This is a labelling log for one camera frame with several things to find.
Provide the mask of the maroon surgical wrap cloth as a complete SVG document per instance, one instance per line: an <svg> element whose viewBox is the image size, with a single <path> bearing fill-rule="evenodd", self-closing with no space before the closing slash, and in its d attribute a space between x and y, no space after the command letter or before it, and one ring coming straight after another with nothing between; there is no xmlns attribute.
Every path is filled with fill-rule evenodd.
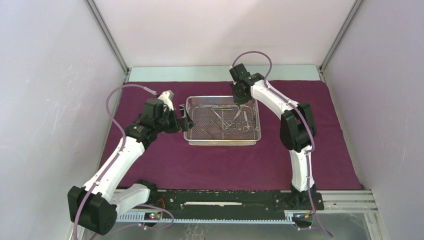
<svg viewBox="0 0 424 240"><path fill-rule="evenodd" d="M321 81L273 80L271 84L292 100L311 105L317 134L311 155L318 190L360 190L329 89ZM152 95L174 92L173 103L191 96L228 96L228 82L138 82L123 89L115 119L127 127ZM182 133L158 135L119 183L121 188L146 180L161 189L289 190L292 167L280 140L280 120L259 104L261 139L250 146L193 146Z"/></svg>

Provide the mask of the steel surgical scissors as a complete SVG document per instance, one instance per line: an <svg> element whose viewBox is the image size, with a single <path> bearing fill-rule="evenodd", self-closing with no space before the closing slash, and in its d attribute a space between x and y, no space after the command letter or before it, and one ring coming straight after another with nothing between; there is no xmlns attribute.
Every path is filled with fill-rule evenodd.
<svg viewBox="0 0 424 240"><path fill-rule="evenodd" d="M219 115L215 110L212 110L212 112L218 117L218 119L222 122L222 124L224 125L224 129L225 130L229 130L231 128L231 126L233 125L232 122L230 120L224 120L224 118Z"/></svg>

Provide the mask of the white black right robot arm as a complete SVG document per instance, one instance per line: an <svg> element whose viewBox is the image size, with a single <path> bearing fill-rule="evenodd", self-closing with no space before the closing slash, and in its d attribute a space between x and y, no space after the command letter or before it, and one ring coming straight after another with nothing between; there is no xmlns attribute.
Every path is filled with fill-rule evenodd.
<svg viewBox="0 0 424 240"><path fill-rule="evenodd" d="M289 150L291 159L290 201L295 208L304 209L316 192L311 155L315 150L314 137L317 131L311 106L283 95L259 73L233 77L231 90L238 106L254 99L279 117L280 140Z"/></svg>

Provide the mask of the steel instrument tray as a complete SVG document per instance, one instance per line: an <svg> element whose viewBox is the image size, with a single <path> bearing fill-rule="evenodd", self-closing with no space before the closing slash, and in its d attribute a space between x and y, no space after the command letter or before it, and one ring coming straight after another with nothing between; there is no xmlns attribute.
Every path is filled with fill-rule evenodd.
<svg viewBox="0 0 424 240"><path fill-rule="evenodd" d="M236 105L233 97L230 95L210 95L210 96L190 96L186 99L186 108L188 115L194 122L194 127L184 133L184 139L192 146L252 146L255 145L262 137L261 124L259 117L259 108L256 100L242 104L240 120L241 130L230 129L225 130L225 126L213 113L212 109L195 108L201 105ZM216 110L226 121L233 120L237 110ZM253 122L253 131L243 131L245 125L244 111L247 117ZM201 137L201 128L205 127L211 120L215 121L222 129L221 139L204 139Z"/></svg>

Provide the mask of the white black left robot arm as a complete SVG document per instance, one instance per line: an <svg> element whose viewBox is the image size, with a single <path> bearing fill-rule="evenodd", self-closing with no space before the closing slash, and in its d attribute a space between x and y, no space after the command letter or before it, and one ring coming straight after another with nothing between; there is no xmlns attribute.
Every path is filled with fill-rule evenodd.
<svg viewBox="0 0 424 240"><path fill-rule="evenodd" d="M116 189L133 163L142 156L158 134L187 132L194 123L185 105L179 105L181 118L171 104L145 103L144 110L122 133L116 149L82 187L73 186L68 194L70 219L73 222L73 238L81 226L98 235L106 235L117 218L130 209L143 205L153 208L158 202L157 185L145 180L116 193Z"/></svg>

